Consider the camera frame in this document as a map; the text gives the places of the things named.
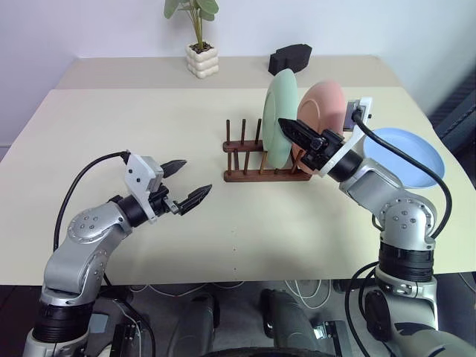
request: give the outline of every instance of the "black cable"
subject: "black cable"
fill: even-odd
[[[377,217],[375,217],[375,214],[372,215],[372,225],[377,228],[379,231],[383,232],[384,228],[380,227],[377,224]]]
[[[109,278],[107,277],[106,273],[104,274],[104,281],[106,281],[106,284],[109,286],[109,287],[113,287],[111,281],[109,280]],[[133,314],[135,315],[135,317],[140,320],[147,332],[149,333],[149,336],[150,336],[150,343],[152,345],[152,357],[155,357],[155,335],[154,335],[154,332],[152,331],[152,327],[149,325],[149,323],[146,321],[146,319],[136,310],[132,307],[132,305],[130,303],[128,303],[126,301],[126,299],[123,299],[120,295],[118,295],[118,300]]]
[[[80,179],[84,176],[86,172],[88,172],[89,169],[91,169],[95,164],[99,164],[101,161],[107,160],[108,158],[115,158],[120,156],[124,162],[127,164],[127,160],[129,159],[130,153],[127,151],[120,151],[120,152],[113,152],[112,154],[104,155],[101,156],[100,158],[97,158],[96,160],[90,162],[84,169],[81,170],[80,173],[76,176],[74,179],[73,183],[69,187],[68,192],[66,193],[65,199],[63,199],[61,208],[59,209],[58,217],[57,217],[57,222],[54,226],[54,235],[53,235],[53,251],[56,251],[58,249],[58,245],[60,243],[60,228],[61,228],[61,221],[62,217],[65,214],[66,206],[68,205],[69,199],[71,198],[71,195],[73,194],[74,189],[76,188],[78,182]]]
[[[372,278],[372,276],[375,274],[375,268],[369,271],[369,274],[365,277],[364,281],[362,282],[362,285],[360,285],[360,289],[358,290],[358,309],[360,310],[360,313],[362,314],[362,317],[365,318],[365,309],[364,309],[364,303],[362,301],[362,298],[364,297],[364,290],[367,284],[369,283],[369,280]]]
[[[438,225],[438,228],[435,230],[435,232],[431,235],[431,238],[436,239],[441,231],[444,229],[446,223],[449,220],[449,217],[451,215],[451,209],[453,206],[453,201],[451,199],[451,193],[449,192],[448,186],[446,186],[445,182],[432,170],[427,168],[424,164],[418,162],[414,158],[410,157],[409,155],[405,154],[403,151],[401,151],[399,148],[395,147],[394,145],[388,143],[384,139],[380,138],[377,134],[375,134],[372,130],[370,130],[362,121],[362,110],[357,109],[354,111],[352,114],[352,120],[356,122],[357,126],[361,129],[362,132],[366,136],[368,136],[370,139],[375,141],[378,145],[384,147],[385,149],[393,152],[395,155],[398,155],[400,158],[404,159],[407,161],[409,164],[414,165],[415,167],[419,168],[421,171],[426,173],[428,176],[430,176],[433,180],[435,180],[436,183],[441,187],[443,190],[443,193],[445,194],[445,199],[446,199],[446,208],[445,208],[445,213],[443,214],[443,217],[441,219],[440,225]]]
[[[352,288],[352,284],[354,281],[356,281],[356,279],[358,278],[358,276],[360,274],[362,274],[364,271],[370,269],[370,268],[373,268],[374,266],[376,266],[377,264],[379,264],[379,262],[374,262],[374,263],[370,263],[370,264],[367,264],[366,266],[360,268],[351,278],[350,278],[350,282],[349,282],[349,285],[345,291],[345,299],[344,299],[344,308],[345,308],[345,316],[347,318],[347,323],[349,324],[349,329],[352,333],[352,336],[354,336],[354,339],[356,340],[357,342],[357,345],[358,347],[360,348],[360,351],[362,351],[362,353],[364,354],[365,357],[370,357],[369,355],[369,352],[367,352],[367,350],[365,349],[364,345],[362,344],[362,342],[360,341],[360,338],[358,337],[357,335],[357,331],[356,331],[356,328],[354,327],[354,324],[352,322],[352,317],[350,316],[350,304],[349,304],[349,299],[350,299],[350,290]]]

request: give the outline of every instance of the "wooden peg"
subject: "wooden peg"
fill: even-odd
[[[235,170],[239,170],[239,162],[238,162],[238,150],[233,151],[235,157]]]
[[[226,144],[230,145],[230,120],[226,120]]]
[[[240,141],[240,144],[244,144],[245,143],[245,128],[246,128],[246,119],[243,119],[241,121],[241,141]]]
[[[243,175],[246,175],[248,173],[248,161],[250,159],[250,152],[247,151],[246,152],[246,156],[245,156],[245,169],[243,170]]]
[[[298,162],[300,160],[300,158],[302,158],[304,155],[304,150],[299,150],[297,156],[296,156],[296,159],[295,159],[295,162],[294,164],[292,165],[292,168],[291,168],[291,173],[295,173],[296,169],[298,168]]]
[[[231,152],[228,153],[228,175],[231,173]]]
[[[258,119],[258,126],[256,128],[256,138],[254,139],[254,144],[258,144],[258,139],[260,138],[260,130],[261,130],[261,118]]]
[[[263,157],[261,158],[261,166],[260,166],[260,174],[263,173],[263,169],[265,168],[266,158],[268,157],[268,152],[265,151],[263,153]]]

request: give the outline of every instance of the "wall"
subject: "wall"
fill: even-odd
[[[475,0],[221,0],[206,37],[222,56],[296,42],[375,54],[429,114],[476,63]],[[75,57],[182,56],[193,32],[163,0],[0,0],[0,145],[12,142]]]

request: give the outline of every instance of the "green leaf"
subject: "green leaf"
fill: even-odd
[[[196,2],[204,12],[212,15],[218,13],[218,5],[215,0],[196,0]]]
[[[207,13],[206,11],[203,11],[203,9],[200,9],[199,16],[207,21],[213,21],[215,19],[215,15]]]
[[[165,0],[165,5],[164,5],[164,16],[166,19],[170,19],[172,17],[173,13],[177,10],[177,7],[179,6],[179,0]]]

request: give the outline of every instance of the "cable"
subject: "cable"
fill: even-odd
[[[319,283],[318,285],[316,286],[315,288],[315,291],[312,293],[312,295],[309,295],[309,296],[303,296],[303,295],[300,295],[298,294],[297,292],[294,291],[294,289],[288,284],[288,280],[284,280],[284,283],[286,284],[286,286],[288,287],[289,290],[291,290],[292,294],[294,294],[295,296],[299,297],[299,298],[303,298],[303,299],[310,299],[310,298],[313,298],[314,296],[316,296],[319,292],[319,288],[321,287],[321,280],[319,280]]]
[[[362,285],[360,285],[360,289],[358,290],[358,309],[360,310],[360,313],[362,314],[362,317],[364,318],[364,320],[367,320],[367,319],[365,318],[365,309],[364,309],[364,303],[362,301],[362,298],[364,297],[365,286],[367,286],[369,280],[372,278],[374,274],[375,274],[375,268],[369,271],[369,274],[367,274],[364,281],[362,282]]]
[[[325,304],[325,303],[329,300],[329,298],[330,298],[330,292],[331,292],[331,290],[332,290],[332,287],[331,287],[332,283],[331,283],[330,279],[329,279],[329,289],[327,290],[327,296],[326,296],[326,298],[324,299],[324,301],[323,301],[322,303],[320,303],[319,305],[317,305],[317,306],[310,306],[310,305],[304,300],[303,296],[300,294],[299,284],[298,284],[297,280],[295,280],[295,284],[296,284],[297,293],[299,294],[299,298],[300,298],[301,302],[302,302],[303,305],[304,305],[305,307],[307,307],[308,309],[312,309],[312,310],[319,309],[319,308],[321,308],[322,306],[324,306],[324,304]]]
[[[471,286],[471,284],[468,283],[468,281],[464,278],[464,276],[461,273],[458,273],[460,275],[461,280],[465,283],[466,286],[469,287],[470,290],[472,290],[476,294],[476,289]]]
[[[445,195],[446,208],[445,208],[445,213],[443,214],[443,217],[441,219],[440,225],[438,225],[435,232],[431,235],[431,238],[436,239],[440,235],[441,231],[444,229],[444,227],[445,227],[446,223],[448,222],[449,217],[451,215],[451,209],[452,209],[452,206],[453,206],[453,201],[451,199],[451,193],[449,192],[448,186],[446,186],[445,182],[436,173],[434,173],[432,170],[427,168],[424,164],[421,164],[420,162],[418,162],[414,158],[410,157],[409,155],[407,155],[406,153],[401,151],[399,148],[395,147],[394,145],[392,145],[392,144],[388,143],[387,141],[385,141],[384,139],[380,138],[377,134],[375,134],[372,130],[370,130],[364,124],[364,122],[362,121],[361,116],[362,116],[362,110],[357,109],[357,110],[354,111],[354,113],[352,113],[352,120],[356,122],[358,127],[361,129],[362,132],[364,132],[364,134],[366,136],[368,136],[370,139],[375,141],[381,147],[384,147],[385,149],[391,151],[395,155],[404,159],[409,164],[412,164],[415,167],[419,168],[421,171],[423,171],[428,176],[430,176],[433,180],[435,180],[438,183],[438,185],[441,187],[441,189],[442,189],[442,191]]]
[[[232,285],[232,286],[223,286],[223,285],[220,285],[218,283],[211,283],[211,285],[217,286],[217,287],[219,287],[221,289],[224,289],[224,290],[232,290],[232,289],[235,289],[235,288],[243,285],[244,283],[245,283],[245,281],[242,281],[242,282],[240,282],[236,285]]]
[[[377,224],[377,217],[375,217],[375,214],[372,215],[372,225],[377,228],[379,231],[383,232],[384,228],[380,227]]]
[[[207,285],[207,283],[203,283],[201,286],[199,286],[197,288],[193,288],[191,290],[188,290],[187,292],[182,292],[181,294],[177,294],[177,295],[170,294],[168,292],[161,292],[160,290],[157,290],[156,288],[154,288],[152,285],[148,285],[148,287],[151,288],[151,290],[153,290],[157,294],[160,294],[160,295],[163,295],[163,296],[168,296],[169,298],[179,298],[179,297],[182,298],[186,295],[192,294],[193,292],[197,292],[198,290],[205,287],[206,285]]]
[[[134,290],[131,286],[129,287],[129,290],[131,292],[143,292],[145,289],[147,289],[149,286],[148,285],[144,285],[143,288],[140,288],[139,290]]]
[[[135,325],[135,328],[137,330],[137,334],[139,336],[139,357],[142,357],[142,336],[141,336],[141,330],[139,329],[139,324],[137,323],[136,320],[134,320],[128,314],[126,314],[126,312],[124,311],[122,306],[119,305],[119,303],[116,300],[113,300],[112,302],[119,308],[120,311],[122,311],[123,315],[126,316]]]
[[[76,176],[74,179],[73,183],[69,187],[68,192],[66,193],[65,198],[62,201],[61,208],[59,209],[58,217],[57,217],[57,222],[54,226],[54,235],[53,235],[53,251],[56,251],[58,249],[58,245],[60,243],[60,228],[61,228],[61,221],[62,217],[65,214],[66,206],[68,205],[69,199],[71,198],[71,195],[73,194],[74,189],[76,188],[78,182],[80,179],[91,169],[94,165],[99,164],[101,161],[105,161],[108,158],[115,158],[120,156],[124,162],[127,162],[129,158],[130,153],[127,151],[120,151],[120,152],[113,152],[112,154],[104,155],[101,156],[100,158],[97,158],[96,160],[90,162],[89,164],[86,165],[84,169],[81,170],[80,173]]]
[[[360,348],[360,351],[362,351],[362,353],[364,354],[365,357],[370,357],[369,353],[367,352],[367,350],[365,349],[364,345],[362,344],[362,342],[360,341],[360,338],[358,337],[358,334],[357,334],[357,331],[356,331],[356,328],[354,327],[354,324],[352,322],[352,318],[350,316],[350,305],[349,305],[349,298],[350,298],[350,290],[352,288],[352,284],[354,281],[356,281],[356,279],[358,278],[358,276],[360,274],[362,274],[364,271],[370,269],[370,268],[373,268],[374,266],[376,266],[377,264],[379,264],[379,262],[374,262],[374,263],[370,263],[370,264],[367,264],[366,266],[360,268],[351,278],[350,278],[350,282],[349,282],[349,286],[347,287],[346,291],[345,291],[345,299],[344,299],[344,308],[345,308],[345,316],[347,318],[347,323],[349,324],[349,329],[352,333],[352,335],[354,336],[354,339],[356,340],[357,342],[357,345],[358,347]]]
[[[108,286],[113,286],[111,281],[109,280],[109,278],[107,277],[106,274],[104,274],[103,276],[104,278],[104,281],[106,281],[106,284]],[[147,332],[149,333],[150,335],[150,344],[152,345],[152,357],[155,357],[155,335],[154,335],[154,331],[152,330],[152,327],[150,327],[149,323],[147,322],[147,320],[136,310],[134,309],[130,303],[128,303],[126,301],[126,299],[123,299],[121,297],[118,297],[118,300],[130,311],[132,312],[132,314],[134,314],[135,316],[138,317],[138,320],[140,320],[142,322],[142,324],[144,324]]]

